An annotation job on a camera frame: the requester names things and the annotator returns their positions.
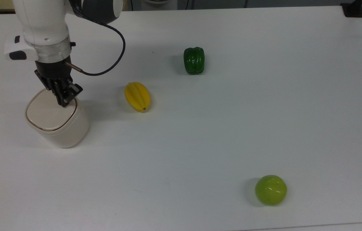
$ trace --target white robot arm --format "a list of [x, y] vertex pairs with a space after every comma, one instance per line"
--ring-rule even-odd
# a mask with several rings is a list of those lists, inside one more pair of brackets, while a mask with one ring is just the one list
[[[106, 24], [119, 17], [123, 0], [13, 0], [13, 4], [23, 30], [7, 37], [5, 57], [34, 60], [37, 77], [47, 90], [53, 92], [58, 104], [66, 107], [82, 91], [79, 85], [72, 83], [71, 69], [89, 74], [71, 64], [71, 47], [75, 43], [70, 41], [65, 23], [66, 12], [74, 12], [79, 17], [118, 32]], [[118, 34], [124, 42], [123, 50], [117, 62], [107, 71], [119, 62], [125, 51], [123, 36], [120, 32]]]

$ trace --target table surface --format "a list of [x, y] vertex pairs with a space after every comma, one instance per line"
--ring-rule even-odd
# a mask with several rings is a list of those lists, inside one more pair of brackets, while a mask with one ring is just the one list
[[[119, 37], [66, 17], [73, 64], [105, 70]], [[232, 231], [362, 222], [362, 19], [339, 6], [123, 12], [119, 65], [73, 72], [90, 118], [74, 148], [51, 146], [24, 120], [42, 89], [34, 63], [6, 61], [0, 15], [0, 231]], [[202, 75], [182, 53], [203, 47]], [[143, 83], [142, 114], [125, 101]], [[262, 206], [254, 184], [282, 177]]]

